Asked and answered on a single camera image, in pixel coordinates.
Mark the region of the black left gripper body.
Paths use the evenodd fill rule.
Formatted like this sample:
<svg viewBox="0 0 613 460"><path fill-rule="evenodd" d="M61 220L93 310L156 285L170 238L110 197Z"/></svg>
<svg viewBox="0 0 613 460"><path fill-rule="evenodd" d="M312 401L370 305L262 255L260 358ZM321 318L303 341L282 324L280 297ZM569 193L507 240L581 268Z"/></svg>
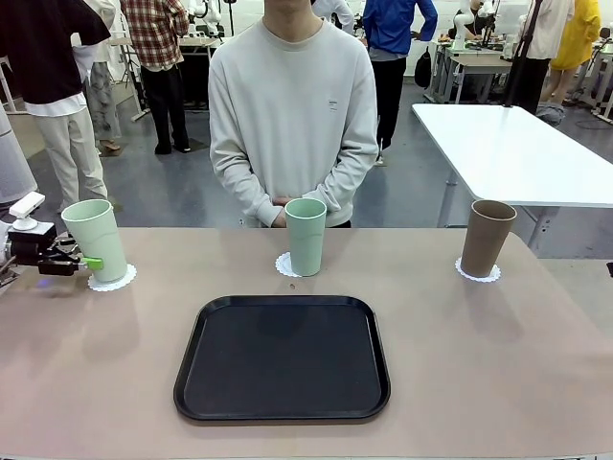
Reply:
<svg viewBox="0 0 613 460"><path fill-rule="evenodd" d="M51 222L39 222L30 230L10 228L7 235L7 257L18 265L36 265L54 244L56 226Z"/></svg>

